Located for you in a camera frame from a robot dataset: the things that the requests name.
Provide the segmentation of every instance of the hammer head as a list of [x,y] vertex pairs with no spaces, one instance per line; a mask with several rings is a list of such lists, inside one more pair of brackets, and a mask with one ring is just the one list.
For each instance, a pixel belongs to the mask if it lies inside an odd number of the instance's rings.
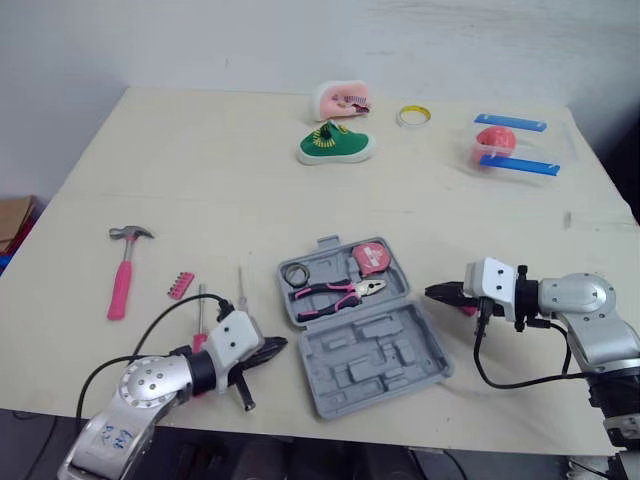
[[153,235],[146,228],[138,227],[137,225],[127,225],[122,228],[110,228],[109,236],[114,240],[118,240],[120,238],[131,238],[136,240],[138,237],[149,237],[153,238]]

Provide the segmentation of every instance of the black cable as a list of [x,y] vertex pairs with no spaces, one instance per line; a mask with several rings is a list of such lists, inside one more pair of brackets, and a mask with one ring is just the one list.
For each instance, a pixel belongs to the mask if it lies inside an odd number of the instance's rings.
[[180,305],[184,305],[185,303],[189,303],[194,300],[198,300],[200,298],[212,298],[214,300],[217,300],[218,305],[220,306],[220,314],[222,317],[226,316],[230,311],[233,311],[233,305],[231,305],[231,303],[228,300],[225,300],[224,298],[214,293],[202,293],[200,295],[193,295],[191,297],[184,298],[179,302],[176,302],[173,305],[171,305],[164,312],[162,312],[153,322],[151,322],[151,325],[149,325],[147,330],[144,332],[144,334],[140,338],[140,341],[138,342],[138,345],[136,345],[136,348],[133,350],[133,353],[131,355],[135,356],[140,353],[140,350],[142,349],[142,345],[144,345],[144,342],[147,340],[147,337],[149,336],[151,331],[154,328],[156,328],[156,325],[158,325],[158,323],[160,323],[160,320],[162,320],[164,317],[166,317],[169,313],[171,313],[173,310],[178,308]]
[[462,465],[460,465],[460,462],[458,461],[458,459],[446,450],[443,450],[442,453],[444,453],[447,457],[451,459],[453,463],[456,464],[456,467],[458,467],[458,471],[460,472],[460,475],[462,475],[462,479],[469,480],[469,477],[467,477],[467,474],[465,473],[464,468],[462,468]]
[[36,458],[31,464],[31,466],[29,467],[29,470],[27,470],[27,473],[25,474],[25,476],[22,477],[22,480],[29,480],[31,478],[31,475],[33,475],[33,472],[35,471],[36,466],[38,465],[38,463],[40,463],[40,460],[42,460],[42,456],[44,455],[44,452],[46,451],[47,446],[51,441],[51,438],[53,438],[53,431],[56,429],[57,424],[58,424],[58,417],[53,417],[53,422],[51,422],[51,428],[49,429],[49,434],[47,435],[47,438],[42,444],[42,447],[40,447],[40,451],[38,452],[38,455],[36,455]]
[[12,411],[11,412],[11,416],[13,416],[13,418],[15,418],[16,420],[20,420],[21,422],[24,422],[26,420],[33,420],[34,418],[38,418],[41,417],[42,414],[41,413],[32,413],[32,414],[27,414],[27,415],[20,415],[20,412],[17,411]]
[[484,337],[484,331],[487,327],[487,319],[480,318],[478,320],[478,331],[476,332],[476,341],[473,345],[473,361],[476,364],[476,368],[478,369],[478,373],[482,377],[484,382],[493,387],[500,390],[510,390],[514,388],[523,388],[530,387],[531,385],[539,385],[541,383],[554,382],[556,380],[573,380],[575,378],[586,378],[590,374],[589,373],[572,373],[572,374],[561,374],[561,375],[550,375],[548,377],[536,378],[535,380],[528,380],[526,382],[520,383],[510,383],[510,384],[499,384],[492,382],[487,374],[482,368],[482,364],[480,363],[480,345],[482,344],[482,337]]
[[566,373],[569,371],[569,364],[571,363],[571,347],[569,346],[569,341],[567,340],[567,331],[561,326],[556,325],[555,323],[549,322],[549,326],[554,330],[557,330],[558,332],[560,332],[564,337],[564,343],[567,350],[564,354],[564,363],[562,364],[561,372],[562,372],[562,375],[566,375]]
[[416,468],[420,472],[420,476],[422,477],[422,480],[429,480],[427,478],[427,475],[424,473],[424,470],[422,469],[422,464],[420,463],[420,460],[418,460],[418,455],[416,454],[416,451],[413,450],[412,448],[409,448],[408,450],[409,450],[409,453],[411,454],[411,458],[413,458],[413,463],[416,464]]
[[573,461],[573,460],[569,460],[569,463],[573,463],[574,465],[577,465],[578,467],[585,469],[587,472],[591,472],[591,473],[593,473],[594,475],[597,475],[597,476],[599,476],[599,477],[602,477],[602,478],[610,478],[610,479],[615,480],[615,477],[613,477],[613,476],[611,476],[611,475],[607,475],[606,473],[604,473],[604,472],[600,472],[599,470],[594,470],[594,469],[593,469],[593,468],[591,468],[591,467],[587,467],[586,465],[582,465],[582,464],[580,464],[580,463],[578,463],[578,462],[575,462],[575,461]]
[[125,362],[125,361],[132,361],[132,360],[137,360],[139,358],[143,358],[146,355],[126,355],[124,357],[117,357],[114,359],[109,360],[108,362],[104,362],[102,365],[100,365],[98,368],[96,368],[93,372],[91,372],[91,375],[89,375],[87,377],[87,379],[84,381],[84,385],[82,385],[82,390],[80,390],[80,396],[78,397],[78,405],[76,406],[76,435],[80,434],[80,430],[82,430],[82,404],[84,403],[84,397],[87,394],[87,389],[89,388],[89,385],[91,384],[91,382],[93,381],[93,379],[95,378],[95,376],[100,373],[102,370],[104,370],[105,368],[113,365],[114,363],[119,363],[119,362]]

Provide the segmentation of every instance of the yellow tape roll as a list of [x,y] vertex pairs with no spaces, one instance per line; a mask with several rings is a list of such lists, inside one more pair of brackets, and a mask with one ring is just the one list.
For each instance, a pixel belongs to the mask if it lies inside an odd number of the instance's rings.
[[[424,118],[422,119],[422,121],[417,123],[408,122],[403,116],[407,112],[421,113]],[[406,107],[402,107],[396,115],[396,121],[401,127],[422,127],[426,125],[429,120],[431,120],[431,112],[427,108],[421,107],[420,105],[407,105]]]

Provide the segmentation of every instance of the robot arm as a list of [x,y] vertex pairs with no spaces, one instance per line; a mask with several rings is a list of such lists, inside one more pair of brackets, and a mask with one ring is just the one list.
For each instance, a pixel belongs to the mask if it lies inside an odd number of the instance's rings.
[[233,311],[211,331],[200,353],[150,356],[131,363],[107,407],[78,436],[60,480],[123,480],[150,447],[156,423],[194,395],[236,385],[245,410],[255,404],[242,371],[275,356],[286,340],[263,338],[244,312]]
[[538,315],[560,320],[589,383],[590,402],[602,410],[615,446],[640,449],[640,339],[617,314],[614,288],[587,273],[540,282],[492,258],[467,265],[465,281],[433,285],[425,294],[457,306],[490,304],[490,313],[524,330]]

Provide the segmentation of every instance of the blue strap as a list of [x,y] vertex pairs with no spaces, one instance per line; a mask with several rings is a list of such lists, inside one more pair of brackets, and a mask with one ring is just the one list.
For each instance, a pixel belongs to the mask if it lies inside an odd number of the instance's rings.
[[503,127],[519,128],[521,130],[532,130],[534,132],[544,132],[547,128],[547,122],[525,120],[524,118],[516,117],[503,117],[501,115],[490,115],[488,113],[479,114],[474,121],[475,123],[501,125]]
[[520,158],[494,157],[491,155],[483,155],[480,159],[480,165],[520,170],[521,172],[539,173],[541,175],[552,175],[554,177],[558,174],[558,171],[560,171],[560,165],[532,162],[531,160],[522,160]]

